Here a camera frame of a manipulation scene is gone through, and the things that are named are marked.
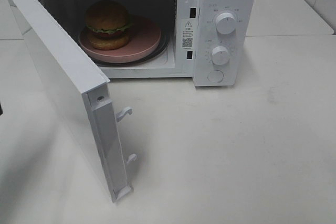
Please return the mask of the white lower timer knob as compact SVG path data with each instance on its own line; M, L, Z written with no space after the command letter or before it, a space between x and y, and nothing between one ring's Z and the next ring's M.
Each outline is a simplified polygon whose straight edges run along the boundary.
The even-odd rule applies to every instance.
M224 46L217 46L212 49L211 60L214 65L222 66L229 62L230 53Z

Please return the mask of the white microwave door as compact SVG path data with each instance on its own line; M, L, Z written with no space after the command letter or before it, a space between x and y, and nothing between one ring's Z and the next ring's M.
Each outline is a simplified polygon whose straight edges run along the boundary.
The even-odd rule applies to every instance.
M113 202L132 188L117 123L131 107L115 112L109 79L38 0L8 0L35 69L55 111L66 124Z

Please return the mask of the white round door button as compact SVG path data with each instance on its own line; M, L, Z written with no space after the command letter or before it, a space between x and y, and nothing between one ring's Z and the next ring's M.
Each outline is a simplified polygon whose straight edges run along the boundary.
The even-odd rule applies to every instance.
M209 82L221 83L224 79L224 74L220 70L214 70L207 76Z

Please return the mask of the white upper power knob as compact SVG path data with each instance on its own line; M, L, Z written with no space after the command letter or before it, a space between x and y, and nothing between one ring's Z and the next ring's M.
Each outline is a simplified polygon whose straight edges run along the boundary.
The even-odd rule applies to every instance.
M237 18L232 12L226 10L217 14L214 21L216 30L222 35L227 35L235 30Z

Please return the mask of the burger with lettuce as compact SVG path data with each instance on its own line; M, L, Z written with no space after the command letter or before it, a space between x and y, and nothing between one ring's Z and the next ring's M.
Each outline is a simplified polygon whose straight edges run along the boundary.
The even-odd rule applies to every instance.
M130 41L128 30L134 25L128 10L118 2L102 0L85 13L88 40L93 48L115 50Z

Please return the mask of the glass microwave turntable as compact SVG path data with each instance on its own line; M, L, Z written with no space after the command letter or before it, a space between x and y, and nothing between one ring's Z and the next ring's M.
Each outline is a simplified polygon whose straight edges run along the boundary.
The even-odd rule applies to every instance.
M126 62L126 63L109 63L109 62L104 62L104 61L100 61L97 59L94 59L92 57L91 60L94 61L94 63L97 63L98 65L102 65L104 67L128 67L128 66L135 66L135 65L139 65L139 64L143 64L144 62L148 62L151 61L152 59L157 58L167 47L168 44L170 42L170 39L168 37L168 35L164 35L163 38L160 39L160 42L157 46L157 48L150 53L148 56L136 60L136 61L132 61L132 62Z

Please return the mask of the pink round plate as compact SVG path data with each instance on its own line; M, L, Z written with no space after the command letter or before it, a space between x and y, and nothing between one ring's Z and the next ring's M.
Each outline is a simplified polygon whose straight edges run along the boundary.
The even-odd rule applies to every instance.
M98 37L85 28L79 35L79 44L96 61L124 64L141 60L158 47L162 32L148 18L132 16L131 20L131 27L110 38Z

